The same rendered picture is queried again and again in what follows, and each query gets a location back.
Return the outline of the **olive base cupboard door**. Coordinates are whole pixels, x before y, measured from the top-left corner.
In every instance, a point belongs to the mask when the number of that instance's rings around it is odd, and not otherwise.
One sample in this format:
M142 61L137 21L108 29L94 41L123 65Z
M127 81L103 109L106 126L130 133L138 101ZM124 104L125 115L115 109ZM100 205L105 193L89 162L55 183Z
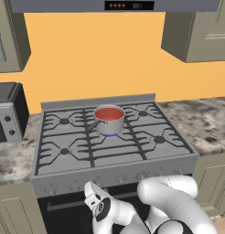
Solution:
M0 234L48 234L30 182L0 186Z
M201 156L193 177L198 184L198 204L210 217L225 217L225 154Z

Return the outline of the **black oven door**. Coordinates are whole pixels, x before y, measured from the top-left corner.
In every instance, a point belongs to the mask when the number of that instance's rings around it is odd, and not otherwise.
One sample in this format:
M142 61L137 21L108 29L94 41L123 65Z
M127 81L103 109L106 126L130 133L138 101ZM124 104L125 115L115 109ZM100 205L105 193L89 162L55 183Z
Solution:
M145 173L146 178L156 177ZM111 174L109 172L93 171L89 175L57 175L48 177L35 185L37 201L41 210L42 218L48 234L93 234L92 230L92 212L87 205L79 207L64 208L55 211L47 211L48 203L52 205L70 203L75 201L84 201L84 186L92 181L97 185L97 181L103 183L102 190L112 197L116 195L135 192L137 194L138 181L134 172L118 172ZM124 184L118 184L118 178L124 178ZM80 191L72 191L72 187L78 185ZM49 189L55 189L55 195L48 194ZM119 199L123 202L132 204L142 220L146 220L149 215L150 207L142 203L138 196ZM120 234L123 229L121 225L112 226L112 234Z

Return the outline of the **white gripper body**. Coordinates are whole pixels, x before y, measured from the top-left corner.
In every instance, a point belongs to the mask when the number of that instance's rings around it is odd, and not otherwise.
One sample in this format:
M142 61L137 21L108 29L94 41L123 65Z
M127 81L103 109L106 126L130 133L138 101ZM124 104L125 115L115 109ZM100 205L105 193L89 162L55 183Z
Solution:
M98 204L108 196L104 190L92 183L92 181L85 184L84 195L86 204Z

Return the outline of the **black and grey toaster oven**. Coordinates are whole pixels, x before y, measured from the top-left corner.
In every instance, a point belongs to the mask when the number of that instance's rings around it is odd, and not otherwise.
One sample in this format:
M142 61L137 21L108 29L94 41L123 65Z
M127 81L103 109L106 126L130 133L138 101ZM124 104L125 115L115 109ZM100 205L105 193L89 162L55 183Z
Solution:
M5 121L6 116L10 116L10 122ZM23 85L19 82L0 82L0 143L21 142L28 117ZM9 130L14 130L15 134L11 136Z

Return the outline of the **grey gas stove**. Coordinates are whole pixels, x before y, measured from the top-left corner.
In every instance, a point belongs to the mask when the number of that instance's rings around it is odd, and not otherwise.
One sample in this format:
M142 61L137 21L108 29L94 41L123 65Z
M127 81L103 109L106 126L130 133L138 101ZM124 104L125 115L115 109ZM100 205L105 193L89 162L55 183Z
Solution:
M125 110L122 131L114 137L87 131L93 111L103 104ZM198 152L175 127L155 95L137 94L41 104L39 132L30 181L91 172L191 175Z

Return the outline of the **red marinara sauce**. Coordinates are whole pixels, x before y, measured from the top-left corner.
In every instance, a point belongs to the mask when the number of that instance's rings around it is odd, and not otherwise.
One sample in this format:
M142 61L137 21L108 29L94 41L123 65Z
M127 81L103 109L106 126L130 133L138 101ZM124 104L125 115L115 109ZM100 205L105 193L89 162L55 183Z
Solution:
M101 108L95 112L95 116L105 121L116 121L123 118L123 111L113 107Z

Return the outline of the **grey range hood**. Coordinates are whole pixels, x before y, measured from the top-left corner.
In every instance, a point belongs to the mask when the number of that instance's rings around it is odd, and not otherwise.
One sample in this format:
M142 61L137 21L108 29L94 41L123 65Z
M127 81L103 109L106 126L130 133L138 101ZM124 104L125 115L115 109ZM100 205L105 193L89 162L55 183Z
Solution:
M220 0L10 0L14 13L215 12Z

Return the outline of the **steel saucepan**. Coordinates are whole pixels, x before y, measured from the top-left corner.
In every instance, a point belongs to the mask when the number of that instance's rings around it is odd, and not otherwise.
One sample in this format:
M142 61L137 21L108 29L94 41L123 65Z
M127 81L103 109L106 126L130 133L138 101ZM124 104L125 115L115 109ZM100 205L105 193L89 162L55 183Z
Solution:
M123 118L116 120L116 121L105 121L105 120L98 119L95 116L95 112L97 110L101 108L110 108L110 107L117 108L123 111ZM93 111L94 123L88 126L87 131L89 132L95 129L98 133L104 133L104 134L116 134L117 133L118 134L123 129L124 116L125 116L124 109L121 108L120 106L112 105L112 104L101 105Z

